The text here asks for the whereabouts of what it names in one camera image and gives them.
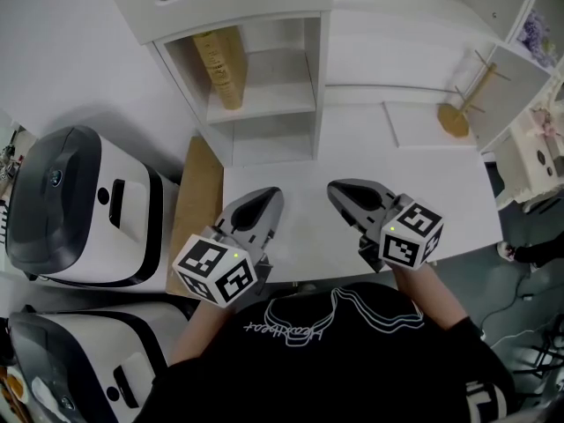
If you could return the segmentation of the person's black printed t-shirt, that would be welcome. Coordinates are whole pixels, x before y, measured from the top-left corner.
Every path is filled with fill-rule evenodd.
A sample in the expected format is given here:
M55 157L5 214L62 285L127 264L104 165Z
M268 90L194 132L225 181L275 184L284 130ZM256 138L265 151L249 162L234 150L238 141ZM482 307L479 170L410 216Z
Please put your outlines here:
M470 319L443 329L374 283L244 308L156 376L135 423L491 423L511 374Z

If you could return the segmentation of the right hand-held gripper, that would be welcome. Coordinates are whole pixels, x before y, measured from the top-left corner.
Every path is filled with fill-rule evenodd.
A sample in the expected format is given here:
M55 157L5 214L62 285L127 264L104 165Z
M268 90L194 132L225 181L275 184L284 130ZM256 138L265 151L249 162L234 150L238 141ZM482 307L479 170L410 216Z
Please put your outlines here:
M443 215L420 199L396 197L379 182L356 178L331 181L327 195L345 222L364 234L359 254L376 272L385 264L416 271L439 244Z

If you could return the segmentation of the wooden mug tree stand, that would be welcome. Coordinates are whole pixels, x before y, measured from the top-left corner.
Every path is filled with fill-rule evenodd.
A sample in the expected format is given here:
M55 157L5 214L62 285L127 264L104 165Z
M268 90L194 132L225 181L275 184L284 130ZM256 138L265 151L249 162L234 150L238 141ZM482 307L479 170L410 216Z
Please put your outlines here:
M470 124L467 118L469 110L484 114L486 111L475 104L475 101L485 89L492 77L501 78L510 82L511 78L498 72L498 64L488 62L477 50L475 56L481 62L484 71L476 78L468 93L462 93L457 87L455 91L461 98L462 103L455 107L451 103L442 103L437 109L437 119L442 129L454 138L463 138L470 135Z

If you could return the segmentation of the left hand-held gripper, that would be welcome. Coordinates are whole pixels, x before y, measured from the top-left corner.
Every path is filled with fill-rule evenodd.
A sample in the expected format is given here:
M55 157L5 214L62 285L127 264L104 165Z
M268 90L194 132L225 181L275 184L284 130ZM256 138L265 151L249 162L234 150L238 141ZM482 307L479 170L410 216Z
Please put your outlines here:
M214 226L190 235L171 260L186 291L219 308L260 293L272 270L266 248L284 204L280 188L257 189L226 206Z

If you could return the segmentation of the brown cardboard panel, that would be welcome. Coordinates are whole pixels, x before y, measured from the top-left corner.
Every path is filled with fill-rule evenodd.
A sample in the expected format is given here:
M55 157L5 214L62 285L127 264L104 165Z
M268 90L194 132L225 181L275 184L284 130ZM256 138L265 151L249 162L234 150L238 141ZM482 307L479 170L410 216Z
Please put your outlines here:
M223 208L224 167L203 137L193 137L182 172L169 246L172 263L192 234L212 225Z

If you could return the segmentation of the tan hardcover book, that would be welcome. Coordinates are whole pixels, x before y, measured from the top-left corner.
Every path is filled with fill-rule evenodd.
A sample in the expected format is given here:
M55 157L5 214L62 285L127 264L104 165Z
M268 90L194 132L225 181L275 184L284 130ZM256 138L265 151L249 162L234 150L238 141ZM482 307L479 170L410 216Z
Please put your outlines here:
M227 110L241 108L248 73L248 58L237 26L191 37L211 83Z

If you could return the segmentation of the black metal frame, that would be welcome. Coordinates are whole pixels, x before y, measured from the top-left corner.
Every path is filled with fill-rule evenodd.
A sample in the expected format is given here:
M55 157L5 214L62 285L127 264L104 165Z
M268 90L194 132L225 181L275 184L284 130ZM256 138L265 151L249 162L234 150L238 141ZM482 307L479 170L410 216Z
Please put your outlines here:
M543 343L536 350L538 357L533 375L538 379L564 366L564 320L543 333Z

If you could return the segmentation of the purple artificial flowers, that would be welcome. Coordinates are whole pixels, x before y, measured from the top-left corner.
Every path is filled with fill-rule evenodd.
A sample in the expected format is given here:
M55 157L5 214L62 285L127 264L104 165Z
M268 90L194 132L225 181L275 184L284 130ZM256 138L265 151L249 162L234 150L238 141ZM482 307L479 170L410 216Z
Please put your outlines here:
M531 10L517 35L516 41L523 45L542 67L555 67L558 62L556 46L550 37L551 30L545 19L536 10Z

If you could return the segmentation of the white and black robot machine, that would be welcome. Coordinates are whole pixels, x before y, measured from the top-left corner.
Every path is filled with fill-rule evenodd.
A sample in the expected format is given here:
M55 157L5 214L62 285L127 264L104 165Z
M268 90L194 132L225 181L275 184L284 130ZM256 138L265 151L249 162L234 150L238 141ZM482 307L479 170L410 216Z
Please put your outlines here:
M89 127L54 131L19 167L6 255L28 277L62 286L162 293L178 191Z
M19 312L8 333L27 390L50 423L133 423L192 314L189 304L166 301ZM57 413L34 397L36 376L57 399Z

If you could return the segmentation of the person's left forearm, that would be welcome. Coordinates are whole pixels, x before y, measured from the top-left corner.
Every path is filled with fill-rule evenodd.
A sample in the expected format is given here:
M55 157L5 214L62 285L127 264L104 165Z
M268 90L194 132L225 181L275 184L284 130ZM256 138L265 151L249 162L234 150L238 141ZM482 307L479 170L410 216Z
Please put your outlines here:
M232 315L233 310L230 308L200 301L175 345L171 363L177 364L201 356Z

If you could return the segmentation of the person's right forearm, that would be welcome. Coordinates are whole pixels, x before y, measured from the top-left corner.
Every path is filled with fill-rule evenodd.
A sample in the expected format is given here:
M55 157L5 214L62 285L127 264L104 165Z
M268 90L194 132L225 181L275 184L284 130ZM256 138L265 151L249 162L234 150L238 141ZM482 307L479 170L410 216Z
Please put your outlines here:
M444 330L468 317L456 296L444 285L433 268L422 264L409 270L390 263L398 290L408 296L422 311Z

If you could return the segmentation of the white desk with shelves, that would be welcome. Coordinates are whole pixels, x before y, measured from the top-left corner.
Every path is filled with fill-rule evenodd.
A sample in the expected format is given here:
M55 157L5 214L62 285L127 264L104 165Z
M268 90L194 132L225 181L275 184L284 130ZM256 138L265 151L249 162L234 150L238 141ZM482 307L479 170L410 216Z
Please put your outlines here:
M501 238L483 156L555 76L516 41L527 15L561 0L114 0L225 169L223 197L277 186L286 206L270 247L273 282L359 275L358 235L326 196L340 178L420 197L447 220L434 258ZM239 28L241 108L227 110L191 37ZM484 71L470 135L438 119Z

